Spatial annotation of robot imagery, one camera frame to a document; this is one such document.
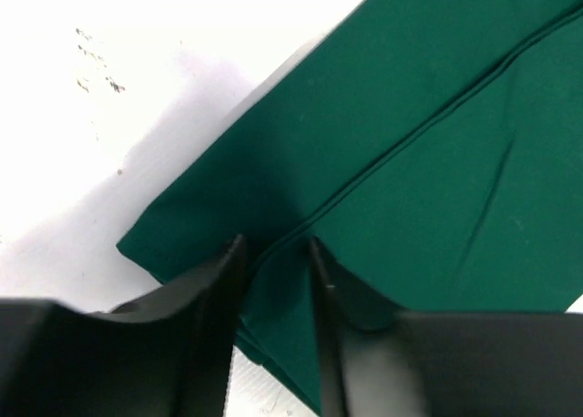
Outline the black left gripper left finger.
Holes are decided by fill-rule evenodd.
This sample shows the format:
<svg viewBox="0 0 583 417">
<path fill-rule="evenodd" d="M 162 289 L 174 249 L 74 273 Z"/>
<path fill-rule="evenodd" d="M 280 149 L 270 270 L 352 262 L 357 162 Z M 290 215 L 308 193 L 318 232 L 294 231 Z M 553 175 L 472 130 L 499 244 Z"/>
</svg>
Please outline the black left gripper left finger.
<svg viewBox="0 0 583 417">
<path fill-rule="evenodd" d="M 246 241 L 109 312 L 1 302 L 4 416 L 221 416 Z"/>
</svg>

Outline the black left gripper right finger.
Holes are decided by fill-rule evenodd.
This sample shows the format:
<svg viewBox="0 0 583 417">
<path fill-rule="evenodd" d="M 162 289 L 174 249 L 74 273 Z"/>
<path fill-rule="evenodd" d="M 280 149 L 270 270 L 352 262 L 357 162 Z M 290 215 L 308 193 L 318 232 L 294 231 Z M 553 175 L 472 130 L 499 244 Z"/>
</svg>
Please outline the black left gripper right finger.
<svg viewBox="0 0 583 417">
<path fill-rule="evenodd" d="M 309 247 L 324 416 L 579 416 L 577 313 L 408 310 Z"/>
</svg>

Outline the dark green surgical cloth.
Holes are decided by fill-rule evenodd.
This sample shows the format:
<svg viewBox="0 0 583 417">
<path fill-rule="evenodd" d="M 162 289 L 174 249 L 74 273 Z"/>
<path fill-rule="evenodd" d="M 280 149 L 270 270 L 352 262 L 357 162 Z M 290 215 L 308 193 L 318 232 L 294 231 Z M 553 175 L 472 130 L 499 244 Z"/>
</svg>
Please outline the dark green surgical cloth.
<svg viewBox="0 0 583 417">
<path fill-rule="evenodd" d="M 365 0 L 118 251 L 167 282 L 247 240 L 238 347 L 310 408 L 308 244 L 414 310 L 582 293 L 582 0 Z"/>
</svg>

